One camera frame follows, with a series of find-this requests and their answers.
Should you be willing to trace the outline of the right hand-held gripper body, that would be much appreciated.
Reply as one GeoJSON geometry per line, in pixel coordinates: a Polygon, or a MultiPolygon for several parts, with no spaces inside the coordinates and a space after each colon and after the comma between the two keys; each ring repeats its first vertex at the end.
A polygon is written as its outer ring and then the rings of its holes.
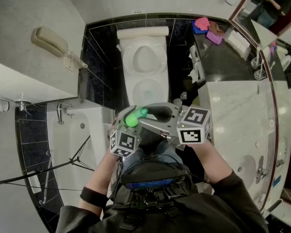
{"type": "Polygon", "coordinates": [[[162,132],[168,143],[183,150],[187,144],[202,144],[208,138],[211,129],[211,111],[196,106],[181,106],[175,124],[168,124],[171,132],[162,132]]]}

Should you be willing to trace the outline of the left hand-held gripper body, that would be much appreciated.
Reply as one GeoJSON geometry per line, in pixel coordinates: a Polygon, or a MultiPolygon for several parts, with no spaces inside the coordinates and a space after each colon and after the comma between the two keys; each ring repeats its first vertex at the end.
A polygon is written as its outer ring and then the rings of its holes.
{"type": "Polygon", "coordinates": [[[140,144],[140,136],[115,117],[110,128],[110,153],[119,157],[133,155],[140,144]]]}

